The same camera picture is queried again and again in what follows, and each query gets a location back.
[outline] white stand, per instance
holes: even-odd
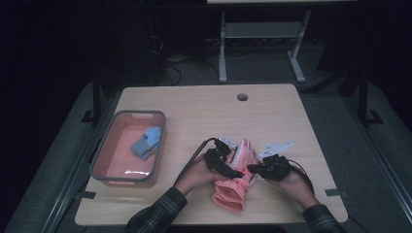
[[[227,82],[226,65],[224,59],[225,38],[295,38],[296,44],[292,51],[288,51],[288,58],[296,79],[300,83],[305,78],[297,62],[297,54],[305,35],[311,11],[306,11],[302,21],[293,22],[225,22],[222,13],[221,22],[221,51],[219,54],[219,83]]]

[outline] black device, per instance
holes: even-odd
[[[207,151],[203,154],[203,158],[206,161],[207,167],[209,170],[216,170],[223,176],[233,179],[233,178],[241,178],[243,177],[243,173],[233,170],[227,164],[225,164],[227,157],[230,155],[232,150],[228,145],[217,138],[210,138],[204,141],[200,147],[196,150],[193,156],[190,158],[189,162],[183,168],[182,172],[179,174],[176,182],[183,176],[183,174],[193,165],[194,159],[200,154],[200,152],[206,147],[206,145],[214,141],[215,148],[214,149],[207,149]]]
[[[290,162],[299,166],[300,169],[291,165]],[[294,171],[306,181],[311,191],[315,193],[312,182],[303,168],[293,160],[286,159],[284,156],[279,156],[277,153],[272,156],[264,157],[262,163],[250,164],[247,167],[251,173],[258,173],[262,178],[276,182],[281,182],[288,176],[290,171]]]

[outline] blue object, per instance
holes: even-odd
[[[149,127],[145,134],[131,146],[134,155],[146,160],[158,148],[161,130],[160,127]]]

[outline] plaid sleeve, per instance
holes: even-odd
[[[310,228],[310,232],[312,233],[346,232],[325,205],[309,207],[303,212],[303,217],[305,218]]]
[[[134,215],[127,223],[124,233],[166,232],[187,203],[185,195],[177,188],[170,187],[153,205]]]

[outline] hand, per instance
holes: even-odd
[[[212,181],[225,180],[227,180],[226,177],[212,172],[207,168],[206,161],[204,160],[203,155],[201,155],[193,161],[190,168],[174,186],[186,196],[196,187]]]
[[[293,201],[299,204],[303,210],[319,204],[318,199],[316,199],[305,180],[294,171],[290,171],[288,176],[281,182],[267,179],[265,179],[265,181],[281,188]]]

